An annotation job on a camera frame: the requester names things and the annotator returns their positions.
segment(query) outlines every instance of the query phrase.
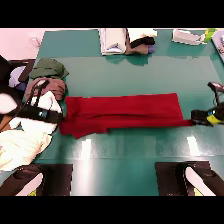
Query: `red cloth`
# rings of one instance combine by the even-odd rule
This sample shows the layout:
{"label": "red cloth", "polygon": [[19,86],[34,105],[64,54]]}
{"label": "red cloth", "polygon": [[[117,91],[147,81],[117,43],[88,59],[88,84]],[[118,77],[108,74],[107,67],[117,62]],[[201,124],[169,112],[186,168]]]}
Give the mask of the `red cloth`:
{"label": "red cloth", "polygon": [[61,134],[75,138],[109,128],[192,126],[183,120],[176,93],[121,97],[66,97]]}

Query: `green tabletop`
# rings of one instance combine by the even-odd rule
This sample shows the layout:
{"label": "green tabletop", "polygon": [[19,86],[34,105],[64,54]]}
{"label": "green tabletop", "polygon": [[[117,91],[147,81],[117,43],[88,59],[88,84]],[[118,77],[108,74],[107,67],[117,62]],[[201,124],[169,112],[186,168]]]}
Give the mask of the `green tabletop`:
{"label": "green tabletop", "polygon": [[[224,83],[224,73],[212,42],[199,46],[174,43],[172,30],[159,30],[152,56],[102,57],[97,53],[96,34],[96,30],[60,31],[44,36],[37,61],[52,57],[65,65],[70,73],[65,80],[67,95],[176,92],[185,119],[193,109],[213,106],[214,94],[207,83]],[[60,39],[66,51],[57,50],[62,48],[57,47]],[[77,43],[84,46],[83,40],[88,42],[88,51],[78,47]],[[73,163],[71,195],[158,195],[157,161],[209,160],[224,178],[223,143],[222,126],[115,129],[78,140],[57,130],[34,163]]]}

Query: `brown cloth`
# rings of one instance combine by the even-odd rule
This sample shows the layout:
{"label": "brown cloth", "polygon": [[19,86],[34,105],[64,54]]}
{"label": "brown cloth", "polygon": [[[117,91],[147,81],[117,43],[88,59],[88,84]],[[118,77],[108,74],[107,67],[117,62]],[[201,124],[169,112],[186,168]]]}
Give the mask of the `brown cloth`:
{"label": "brown cloth", "polygon": [[[25,97],[26,100],[30,97],[30,92],[34,85],[36,85],[41,80],[48,80],[50,83],[46,86],[46,88],[42,89],[41,96],[47,93],[48,91],[51,91],[56,100],[61,100],[65,94],[66,85],[61,79],[52,79],[52,78],[37,78],[33,82],[29,83],[26,88]],[[33,96],[37,96],[38,90],[35,90]]]}
{"label": "brown cloth", "polygon": [[141,44],[138,45],[135,48],[131,48],[131,44],[130,44],[130,38],[129,38],[129,34],[128,31],[126,32],[126,52],[125,54],[134,54],[134,53],[139,53],[139,54],[148,54],[149,53],[149,48],[148,45],[145,44]]}
{"label": "brown cloth", "polygon": [[7,130],[11,130],[11,127],[10,127],[9,124],[7,124],[7,125],[3,128],[3,130],[1,130],[2,127],[3,127],[8,121],[10,121],[11,119],[12,119],[12,117],[10,117],[10,116],[6,116],[6,115],[3,117],[2,122],[0,123],[0,132],[7,131]]}

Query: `folded white cloth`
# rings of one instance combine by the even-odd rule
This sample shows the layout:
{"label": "folded white cloth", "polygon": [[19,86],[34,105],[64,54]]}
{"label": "folded white cloth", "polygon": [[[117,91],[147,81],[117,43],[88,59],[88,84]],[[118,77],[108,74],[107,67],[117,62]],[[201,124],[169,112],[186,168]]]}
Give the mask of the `folded white cloth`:
{"label": "folded white cloth", "polygon": [[[31,105],[36,102],[37,97],[33,97]],[[40,97],[38,107],[46,110],[54,110],[61,112],[61,107],[59,106],[57,100],[55,99],[54,94],[51,91],[48,91],[43,96]],[[44,132],[47,134],[52,134],[56,129],[57,124],[46,123],[43,121],[31,120],[26,118],[16,117],[9,122],[11,129],[17,128],[21,123],[22,129],[25,132]]]}
{"label": "folded white cloth", "polygon": [[21,67],[17,67],[15,69],[13,69],[13,71],[10,74],[10,79],[9,79],[9,86],[11,88],[14,88],[15,86],[20,84],[18,79],[25,68],[26,68],[26,66],[21,66]]}
{"label": "folded white cloth", "polygon": [[157,31],[152,28],[127,28],[130,43],[143,37],[156,37]]}
{"label": "folded white cloth", "polygon": [[125,28],[100,28],[99,36],[102,55],[123,54],[126,51]]}
{"label": "folded white cloth", "polygon": [[29,165],[51,142],[51,136],[40,132],[8,130],[0,133],[0,170],[11,171]]}

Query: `dark green garment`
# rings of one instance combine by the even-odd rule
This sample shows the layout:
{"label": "dark green garment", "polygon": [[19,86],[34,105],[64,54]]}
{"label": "dark green garment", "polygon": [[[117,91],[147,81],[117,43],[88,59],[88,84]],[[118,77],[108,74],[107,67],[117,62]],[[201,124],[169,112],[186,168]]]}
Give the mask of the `dark green garment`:
{"label": "dark green garment", "polygon": [[63,79],[68,74],[62,63],[51,58],[41,58],[29,74],[29,77],[32,79],[39,77]]}

